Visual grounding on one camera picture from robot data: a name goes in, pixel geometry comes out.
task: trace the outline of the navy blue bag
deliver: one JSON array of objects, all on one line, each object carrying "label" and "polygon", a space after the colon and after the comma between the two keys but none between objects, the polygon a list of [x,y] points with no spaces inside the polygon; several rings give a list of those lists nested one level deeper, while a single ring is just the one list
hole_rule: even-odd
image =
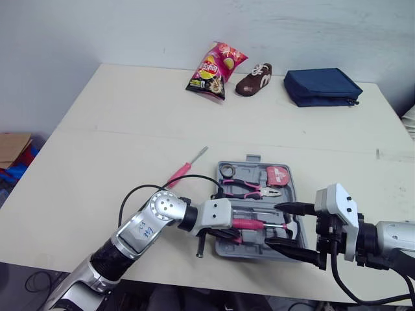
[{"label": "navy blue bag", "polygon": [[290,70],[284,85],[298,107],[354,106],[363,92],[337,68]]}]

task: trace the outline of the brown shoe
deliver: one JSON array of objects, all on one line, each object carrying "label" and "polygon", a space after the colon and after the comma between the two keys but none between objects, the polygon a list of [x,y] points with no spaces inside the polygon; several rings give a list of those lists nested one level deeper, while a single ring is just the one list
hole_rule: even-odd
[{"label": "brown shoe", "polygon": [[252,96],[266,86],[271,79],[272,66],[270,63],[258,64],[251,73],[238,82],[236,93],[242,96]]}]

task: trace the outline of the red handle pliers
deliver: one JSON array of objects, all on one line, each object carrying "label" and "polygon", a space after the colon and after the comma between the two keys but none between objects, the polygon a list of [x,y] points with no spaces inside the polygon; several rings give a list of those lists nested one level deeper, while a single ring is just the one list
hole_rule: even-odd
[{"label": "red handle pliers", "polygon": [[235,198],[235,199],[255,199],[260,200],[263,196],[281,196],[281,191],[270,187],[262,187],[258,183],[249,183],[241,179],[224,179],[222,180],[223,185],[235,185],[241,188],[252,189],[252,192],[244,194],[233,194],[225,192],[226,198]]}]

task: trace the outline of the snack bag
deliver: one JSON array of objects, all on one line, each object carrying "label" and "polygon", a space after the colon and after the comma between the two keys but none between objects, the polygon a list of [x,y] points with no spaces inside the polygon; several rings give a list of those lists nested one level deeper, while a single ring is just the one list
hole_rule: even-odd
[{"label": "snack bag", "polygon": [[233,70],[247,58],[226,43],[215,42],[193,74],[186,89],[225,99],[224,83],[228,81]]}]

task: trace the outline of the red screwdriver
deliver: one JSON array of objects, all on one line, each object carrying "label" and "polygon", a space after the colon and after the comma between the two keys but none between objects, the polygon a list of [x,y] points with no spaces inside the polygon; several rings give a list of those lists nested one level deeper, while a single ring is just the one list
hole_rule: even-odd
[{"label": "red screwdriver", "polygon": [[[183,176],[183,175],[186,175],[186,173],[192,168],[192,164],[202,155],[202,154],[204,154],[205,152],[206,152],[206,150],[208,149],[208,146],[205,146],[203,149],[201,149],[201,151],[199,151],[199,153],[196,155],[196,157],[192,160],[192,161],[190,161],[190,162],[186,162],[186,163],[184,163],[184,165],[181,167],[181,168],[179,168],[178,169],[178,171],[177,172],[175,172],[174,174],[173,174],[173,176],[171,176],[170,178],[169,178],[169,180],[168,181],[170,181],[170,180],[172,180],[172,179],[174,179],[174,178],[177,178],[177,177],[180,177],[180,176]],[[179,182],[180,180],[176,180],[176,181],[173,181],[170,185],[168,185],[168,188],[173,188],[178,182]]]},{"label": "red screwdriver", "polygon": [[249,229],[249,230],[261,230],[266,228],[283,228],[287,230],[287,224],[274,225],[267,224],[266,222],[260,222],[259,220],[234,218],[232,227],[236,229]]}]

